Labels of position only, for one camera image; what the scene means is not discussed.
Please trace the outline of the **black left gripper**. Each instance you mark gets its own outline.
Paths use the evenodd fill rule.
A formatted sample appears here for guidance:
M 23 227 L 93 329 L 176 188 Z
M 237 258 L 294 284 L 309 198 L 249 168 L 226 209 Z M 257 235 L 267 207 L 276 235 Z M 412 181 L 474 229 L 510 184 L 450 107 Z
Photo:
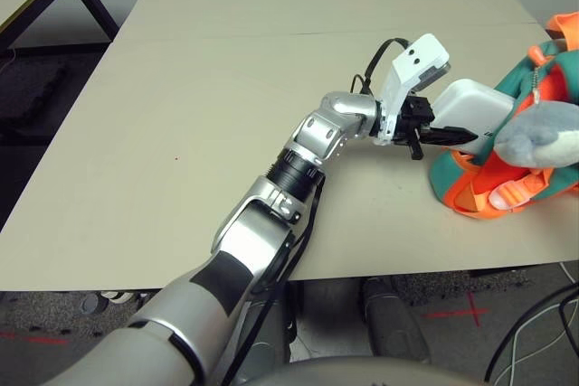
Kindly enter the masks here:
M 428 127 L 433 120 L 434 115 L 427 98 L 407 96 L 397 117 L 394 144 L 407 146 L 412 160 L 422 160 L 421 129 L 424 126 Z M 427 145 L 459 146 L 477 138 L 477 134 L 464 127 L 429 127 L 424 131 L 424 143 Z

